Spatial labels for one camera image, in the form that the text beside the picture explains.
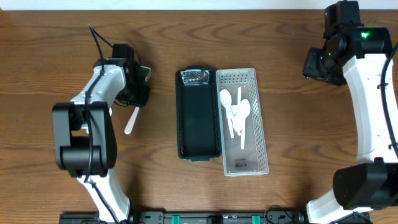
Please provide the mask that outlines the white plastic fork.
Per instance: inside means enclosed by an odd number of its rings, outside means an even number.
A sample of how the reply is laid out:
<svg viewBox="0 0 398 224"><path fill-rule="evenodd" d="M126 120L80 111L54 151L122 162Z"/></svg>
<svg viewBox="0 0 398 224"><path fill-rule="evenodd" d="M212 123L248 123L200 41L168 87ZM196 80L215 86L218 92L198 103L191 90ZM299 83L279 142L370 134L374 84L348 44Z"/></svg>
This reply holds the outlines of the white plastic fork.
<svg viewBox="0 0 398 224"><path fill-rule="evenodd" d="M134 111L132 112L132 115L129 118L129 121L127 122L126 127L124 128L125 134L129 135L132 133L132 130L136 123L137 116L139 114L139 110L140 110L140 107L138 107L138 106L134 108Z"/></svg>

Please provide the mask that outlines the white spoon vertical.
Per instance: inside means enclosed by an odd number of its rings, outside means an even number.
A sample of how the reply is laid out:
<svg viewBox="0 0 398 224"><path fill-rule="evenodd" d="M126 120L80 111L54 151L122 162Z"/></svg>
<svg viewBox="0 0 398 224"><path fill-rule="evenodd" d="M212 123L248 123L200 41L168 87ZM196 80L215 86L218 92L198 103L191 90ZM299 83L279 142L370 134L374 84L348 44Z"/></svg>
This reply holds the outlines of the white spoon vertical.
<svg viewBox="0 0 398 224"><path fill-rule="evenodd" d="M234 130L233 130L233 124L232 124L232 119L231 119L232 99L231 99L231 94L227 89L223 89L220 91L220 100L221 100L221 104L225 108L229 134L230 134L231 139L233 139L234 138Z"/></svg>

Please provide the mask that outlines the white spoon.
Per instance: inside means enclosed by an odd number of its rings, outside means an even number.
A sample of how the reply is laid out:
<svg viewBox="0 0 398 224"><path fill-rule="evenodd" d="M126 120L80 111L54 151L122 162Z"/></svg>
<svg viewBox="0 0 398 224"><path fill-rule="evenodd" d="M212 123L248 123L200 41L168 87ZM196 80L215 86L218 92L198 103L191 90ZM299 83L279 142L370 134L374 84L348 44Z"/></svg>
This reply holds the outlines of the white spoon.
<svg viewBox="0 0 398 224"><path fill-rule="evenodd" d="M239 86L238 87L238 94L237 94L237 103L235 105L231 105L231 112L232 112L233 116L237 115L238 108L239 108L239 105L241 103L241 100L242 100L242 89Z"/></svg>

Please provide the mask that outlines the white spoon horizontal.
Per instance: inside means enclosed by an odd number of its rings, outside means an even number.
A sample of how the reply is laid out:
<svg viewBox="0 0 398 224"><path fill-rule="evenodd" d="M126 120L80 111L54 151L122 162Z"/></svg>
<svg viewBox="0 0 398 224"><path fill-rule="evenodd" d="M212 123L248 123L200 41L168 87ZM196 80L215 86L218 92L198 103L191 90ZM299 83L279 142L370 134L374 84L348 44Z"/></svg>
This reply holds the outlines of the white spoon horizontal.
<svg viewBox="0 0 398 224"><path fill-rule="evenodd" d="M246 118L249 116L251 111L250 102L247 99L243 99L239 105L239 121L241 128L241 149L244 149L245 145L245 132L246 132Z"/></svg>

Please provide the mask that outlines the white spoon diagonal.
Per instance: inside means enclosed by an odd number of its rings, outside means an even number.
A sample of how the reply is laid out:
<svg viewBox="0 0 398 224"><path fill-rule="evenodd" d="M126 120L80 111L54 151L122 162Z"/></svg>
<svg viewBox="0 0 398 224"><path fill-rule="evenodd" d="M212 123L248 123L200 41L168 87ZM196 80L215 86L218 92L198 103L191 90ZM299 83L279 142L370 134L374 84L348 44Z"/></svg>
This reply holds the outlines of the white spoon diagonal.
<svg viewBox="0 0 398 224"><path fill-rule="evenodd" d="M246 115L246 106L243 103L240 105L234 105L231 106L231 111L233 112L233 129L236 131L238 136L240 136L243 129L243 120L245 119Z"/></svg>

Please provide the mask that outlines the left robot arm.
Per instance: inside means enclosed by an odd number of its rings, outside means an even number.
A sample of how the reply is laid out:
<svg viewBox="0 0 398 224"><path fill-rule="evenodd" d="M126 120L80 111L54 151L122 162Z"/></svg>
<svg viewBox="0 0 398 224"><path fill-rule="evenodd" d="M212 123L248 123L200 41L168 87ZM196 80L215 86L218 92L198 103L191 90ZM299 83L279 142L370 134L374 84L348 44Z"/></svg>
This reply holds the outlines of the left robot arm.
<svg viewBox="0 0 398 224"><path fill-rule="evenodd" d="M95 213L64 212L60 223L137 223L131 201L114 170L117 142L111 121L114 101L133 106L124 132L130 134L140 108L149 99L149 67L136 60L133 47L113 44L112 56L93 65L84 89L66 103L52 108L55 161L91 195Z"/></svg>

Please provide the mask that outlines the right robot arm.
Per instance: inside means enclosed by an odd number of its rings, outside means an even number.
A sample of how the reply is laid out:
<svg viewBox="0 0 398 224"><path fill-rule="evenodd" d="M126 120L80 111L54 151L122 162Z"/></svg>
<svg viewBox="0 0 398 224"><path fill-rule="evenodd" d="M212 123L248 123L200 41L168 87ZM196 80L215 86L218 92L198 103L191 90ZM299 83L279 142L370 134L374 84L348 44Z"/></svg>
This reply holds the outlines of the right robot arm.
<svg viewBox="0 0 398 224"><path fill-rule="evenodd" d="M355 166L339 169L333 187L306 206L310 223L366 222L366 214L397 205L397 102L392 80L397 52L385 27L366 27L357 1L325 9L322 48L312 47L305 78L347 85L358 134Z"/></svg>

